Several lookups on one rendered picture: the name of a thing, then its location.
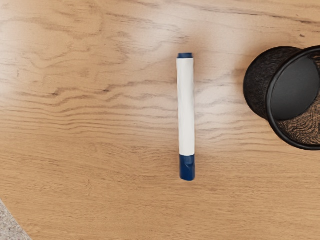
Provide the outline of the white marker with blue cap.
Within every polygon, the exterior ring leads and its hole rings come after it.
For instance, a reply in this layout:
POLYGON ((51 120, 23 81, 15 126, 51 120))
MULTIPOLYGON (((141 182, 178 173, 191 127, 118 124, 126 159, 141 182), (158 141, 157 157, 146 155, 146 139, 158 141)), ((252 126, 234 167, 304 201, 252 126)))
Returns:
POLYGON ((184 181, 193 181, 196 177, 193 54, 179 53, 176 68, 180 178, 184 181))

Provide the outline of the black mesh pen holder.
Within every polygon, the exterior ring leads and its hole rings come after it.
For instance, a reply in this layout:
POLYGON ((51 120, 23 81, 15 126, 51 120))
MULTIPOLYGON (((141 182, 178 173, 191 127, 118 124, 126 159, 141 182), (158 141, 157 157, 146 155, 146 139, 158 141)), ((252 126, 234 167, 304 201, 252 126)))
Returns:
POLYGON ((320 45, 264 51, 244 75, 243 95, 284 142, 320 151, 320 45))

